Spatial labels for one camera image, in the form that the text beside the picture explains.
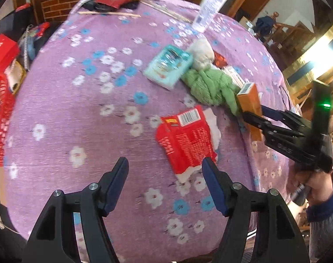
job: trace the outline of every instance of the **wooden stick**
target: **wooden stick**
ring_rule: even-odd
[[[143,0],[143,1],[141,0],[140,2],[141,2],[142,4],[145,4],[145,5],[149,6],[149,7],[152,7],[152,8],[154,8],[154,9],[156,9],[156,10],[159,11],[159,12],[162,12],[162,13],[164,13],[164,14],[170,16],[170,17],[173,17],[173,18],[176,19],[176,20],[179,20],[179,21],[181,21],[181,22],[192,23],[191,20],[185,18],[184,16],[182,16],[182,15],[176,13],[176,12],[173,12],[173,11],[168,10],[166,7],[162,7],[162,6],[158,5],[158,4],[155,4],[155,3],[153,3],[153,2],[146,1],[146,0]]]
[[[131,14],[131,13],[120,13],[120,12],[94,12],[94,11],[82,11],[78,14],[92,14],[92,15],[116,15],[116,16],[128,16],[128,17],[137,17],[141,18],[141,15]]]

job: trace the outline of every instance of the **black cable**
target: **black cable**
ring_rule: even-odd
[[[288,93],[286,92],[286,90],[285,90],[285,88],[283,87],[283,85],[280,85],[280,86],[279,86],[279,89],[280,89],[281,99],[282,99],[283,105],[285,106],[285,109],[288,110],[288,111],[291,111],[292,106],[291,106],[290,96],[289,96]],[[286,102],[285,102],[285,98],[284,98],[284,96],[283,96],[282,90],[285,92],[285,94],[286,94],[286,96],[287,96],[289,109],[287,109]]]

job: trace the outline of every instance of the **light blue package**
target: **light blue package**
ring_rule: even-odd
[[[189,70],[192,62],[192,54],[167,45],[153,58],[143,75],[171,91],[180,77]]]

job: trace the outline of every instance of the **red basket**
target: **red basket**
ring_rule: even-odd
[[[0,166],[3,166],[6,132],[14,103],[15,99],[9,90],[7,77],[4,73],[0,73]]]

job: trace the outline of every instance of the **white stuffed toy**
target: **white stuffed toy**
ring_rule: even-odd
[[[205,36],[194,41],[187,52],[193,56],[192,68],[197,71],[204,69],[207,65],[214,61],[214,51]]]

